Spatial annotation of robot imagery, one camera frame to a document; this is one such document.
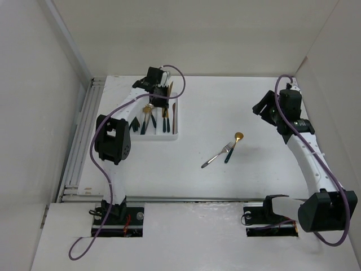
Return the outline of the gold knife green handle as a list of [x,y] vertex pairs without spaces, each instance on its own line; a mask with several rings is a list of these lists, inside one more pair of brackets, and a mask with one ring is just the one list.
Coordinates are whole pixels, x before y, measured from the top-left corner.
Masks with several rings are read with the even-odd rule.
[[167,132],[167,126],[166,126],[166,113],[167,113],[167,108],[162,108],[162,119],[163,119],[163,123],[162,123],[162,131],[164,133]]
[[165,117],[167,119],[169,118],[169,98],[171,95],[172,88],[173,88],[173,81],[170,83],[170,85],[168,87],[168,101],[167,101],[167,108],[166,108],[166,113],[165,113]]
[[166,110],[166,131],[170,133],[169,109]]

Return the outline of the copper knife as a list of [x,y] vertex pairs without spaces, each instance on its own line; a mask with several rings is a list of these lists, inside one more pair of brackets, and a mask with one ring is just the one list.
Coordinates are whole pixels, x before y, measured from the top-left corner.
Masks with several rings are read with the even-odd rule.
[[177,134],[177,104],[173,103],[172,105],[172,110],[173,110],[173,126],[172,126],[172,133],[175,135]]

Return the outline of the gold spoon green handle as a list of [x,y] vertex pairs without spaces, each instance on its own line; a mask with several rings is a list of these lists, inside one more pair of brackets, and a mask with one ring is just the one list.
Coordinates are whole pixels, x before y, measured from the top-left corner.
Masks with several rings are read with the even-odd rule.
[[143,122],[142,122],[141,131],[140,131],[140,134],[141,134],[141,135],[145,135],[145,133],[146,133],[146,127],[147,127],[147,123],[148,123],[148,118],[150,117],[151,111],[152,111],[152,108],[151,108],[150,106],[145,106],[145,107],[143,108],[144,119],[143,119]]
[[238,143],[238,141],[242,140],[243,138],[244,138],[244,135],[243,135],[242,132],[235,133],[235,142],[234,142],[233,146],[231,147],[230,151],[228,152],[228,154],[227,154],[227,156],[226,156],[226,158],[224,160],[225,164],[227,164],[229,162],[229,160],[231,158],[231,155],[232,155],[232,153],[234,151],[234,148],[235,148],[236,144]]
[[153,115],[153,108],[151,109],[150,115],[151,115],[151,120],[152,120],[153,127],[156,129],[157,128],[157,122],[156,122],[156,119],[155,119],[155,117]]

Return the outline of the silver fork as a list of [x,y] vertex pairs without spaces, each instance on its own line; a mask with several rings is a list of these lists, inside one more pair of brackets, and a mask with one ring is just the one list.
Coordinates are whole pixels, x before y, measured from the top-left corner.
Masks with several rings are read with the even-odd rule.
[[223,147],[223,149],[217,153],[216,155],[214,155],[212,158],[210,158],[209,160],[207,160],[202,166],[201,168],[205,168],[207,167],[210,163],[212,163],[217,157],[219,157],[222,154],[228,153],[230,152],[230,150],[234,147],[234,142],[230,142],[229,144],[225,145],[225,147]]

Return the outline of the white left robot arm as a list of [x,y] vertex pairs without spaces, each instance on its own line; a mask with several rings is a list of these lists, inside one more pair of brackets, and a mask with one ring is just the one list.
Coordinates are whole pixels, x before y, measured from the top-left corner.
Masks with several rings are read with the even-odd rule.
[[109,188],[109,194],[101,201],[99,216],[103,221],[109,219],[114,224],[120,224],[126,219],[126,196],[115,191],[110,174],[96,161],[94,153],[98,154],[100,161],[110,161],[113,165],[124,161],[131,150],[130,127],[134,125],[138,112],[149,104],[156,108],[168,107],[170,79],[170,72],[163,67],[149,67],[146,76],[133,83],[121,105],[96,119],[90,158],[105,177]]

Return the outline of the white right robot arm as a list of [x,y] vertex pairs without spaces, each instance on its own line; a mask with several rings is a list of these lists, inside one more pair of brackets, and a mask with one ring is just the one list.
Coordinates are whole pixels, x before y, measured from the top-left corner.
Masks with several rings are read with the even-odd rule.
[[355,192],[333,182],[312,124],[301,118],[301,104],[301,93],[289,86],[279,94],[268,91],[252,108],[254,114],[277,128],[297,160],[309,193],[304,202],[285,195],[267,196],[262,218],[275,222],[284,216],[299,222],[305,232],[345,230],[358,198]]

